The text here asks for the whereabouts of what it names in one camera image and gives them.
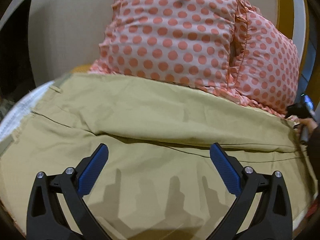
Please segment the person's right hand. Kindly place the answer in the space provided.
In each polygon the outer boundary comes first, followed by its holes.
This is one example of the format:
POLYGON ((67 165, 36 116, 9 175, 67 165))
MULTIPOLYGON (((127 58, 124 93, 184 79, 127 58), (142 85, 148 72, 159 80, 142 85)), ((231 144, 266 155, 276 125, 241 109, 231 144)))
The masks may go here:
POLYGON ((308 135, 311 136, 314 130, 318 127, 318 124, 313 118, 299 119, 299 123, 294 126, 297 135, 300 137, 303 129, 307 128, 308 135))

